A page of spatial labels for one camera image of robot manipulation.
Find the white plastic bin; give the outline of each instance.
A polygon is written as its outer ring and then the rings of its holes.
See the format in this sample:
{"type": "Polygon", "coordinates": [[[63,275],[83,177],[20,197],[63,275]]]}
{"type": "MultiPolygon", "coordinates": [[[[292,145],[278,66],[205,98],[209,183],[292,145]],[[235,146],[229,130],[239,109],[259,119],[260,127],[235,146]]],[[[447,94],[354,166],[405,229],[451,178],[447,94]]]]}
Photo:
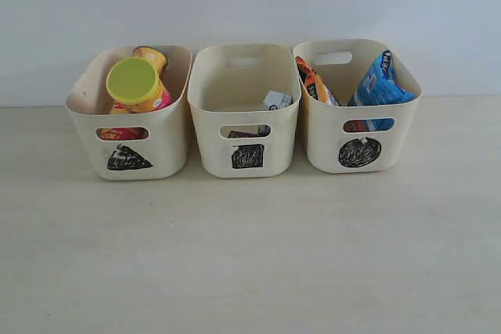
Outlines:
{"type": "Polygon", "coordinates": [[[133,47],[112,48],[91,61],[66,100],[67,109],[97,174],[109,180],[158,179],[171,176],[186,163],[191,119],[186,87],[192,54],[178,46],[151,46],[168,58],[163,82],[173,103],[151,113],[108,115],[113,105],[106,91],[106,76],[119,60],[132,56],[133,47]],[[101,128],[143,127],[142,140],[104,141],[101,128]],[[110,158],[128,158],[126,169],[109,167],[110,158]]]}
{"type": "MultiPolygon", "coordinates": [[[[297,45],[293,55],[300,56],[322,77],[324,84],[346,105],[370,64],[387,46],[369,40],[310,41],[297,45]],[[333,63],[351,53],[349,63],[333,63]]],[[[301,137],[309,161],[316,168],[330,173],[381,171],[393,166],[411,124],[421,88],[394,55],[398,84],[416,98],[407,103],[386,106],[328,106],[312,98],[304,88],[301,100],[301,137]],[[391,118],[395,121],[387,131],[347,133],[343,126],[349,120],[391,118]],[[372,148],[375,153],[368,160],[349,167],[341,164],[341,155],[347,147],[372,148]]]]}
{"type": "Polygon", "coordinates": [[[284,46],[227,45],[200,51],[189,79],[188,102],[205,169],[220,178],[284,172],[292,159],[300,99],[294,59],[284,46]],[[291,95],[292,105],[264,110],[263,100],[270,90],[291,95]],[[226,138],[228,130],[258,133],[259,125],[268,125],[271,133],[226,138]],[[257,150],[258,157],[249,166],[236,166],[235,158],[247,150],[257,150]]]}

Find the yellow container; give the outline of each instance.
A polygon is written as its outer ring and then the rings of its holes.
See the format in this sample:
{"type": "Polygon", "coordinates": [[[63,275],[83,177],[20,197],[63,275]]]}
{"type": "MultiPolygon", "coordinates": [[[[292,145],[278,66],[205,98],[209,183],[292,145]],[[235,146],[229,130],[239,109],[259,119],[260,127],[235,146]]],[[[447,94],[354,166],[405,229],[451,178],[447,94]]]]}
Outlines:
{"type": "Polygon", "coordinates": [[[144,58],[125,58],[115,64],[106,78],[111,97],[133,113],[148,113],[172,103],[157,70],[144,58]]]}
{"type": "Polygon", "coordinates": [[[167,66],[167,58],[160,51],[148,46],[139,46],[134,48],[132,56],[148,60],[151,65],[155,67],[155,70],[157,70],[160,78],[162,78],[164,68],[167,66]]]}

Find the white wall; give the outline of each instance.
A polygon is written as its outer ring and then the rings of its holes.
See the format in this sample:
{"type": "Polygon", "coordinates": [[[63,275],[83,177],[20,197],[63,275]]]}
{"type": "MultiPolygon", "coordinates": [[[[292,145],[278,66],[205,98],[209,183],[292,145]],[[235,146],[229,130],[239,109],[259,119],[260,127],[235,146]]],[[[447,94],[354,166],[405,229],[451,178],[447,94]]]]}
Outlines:
{"type": "Polygon", "coordinates": [[[501,93],[498,0],[0,0],[0,106],[62,105],[104,48],[372,38],[426,95],[501,93]]]}

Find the table surface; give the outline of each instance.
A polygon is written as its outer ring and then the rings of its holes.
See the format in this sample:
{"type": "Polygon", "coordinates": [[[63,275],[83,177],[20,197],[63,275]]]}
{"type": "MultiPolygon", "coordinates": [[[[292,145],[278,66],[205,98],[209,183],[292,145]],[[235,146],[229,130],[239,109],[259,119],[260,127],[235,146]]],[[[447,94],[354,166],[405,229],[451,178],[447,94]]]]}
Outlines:
{"type": "Polygon", "coordinates": [[[501,97],[424,98],[399,163],[104,181],[63,108],[0,110],[0,332],[499,333],[501,97]]]}

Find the yellow lid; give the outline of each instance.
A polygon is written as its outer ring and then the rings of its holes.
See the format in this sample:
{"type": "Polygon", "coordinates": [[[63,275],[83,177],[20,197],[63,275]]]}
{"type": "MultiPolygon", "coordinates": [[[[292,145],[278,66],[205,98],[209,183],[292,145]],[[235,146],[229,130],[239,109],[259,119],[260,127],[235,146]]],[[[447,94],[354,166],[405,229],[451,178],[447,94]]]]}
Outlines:
{"type": "Polygon", "coordinates": [[[154,95],[158,81],[158,72],[148,60],[125,58],[111,68],[106,89],[114,100],[124,105],[135,105],[154,95]]]}

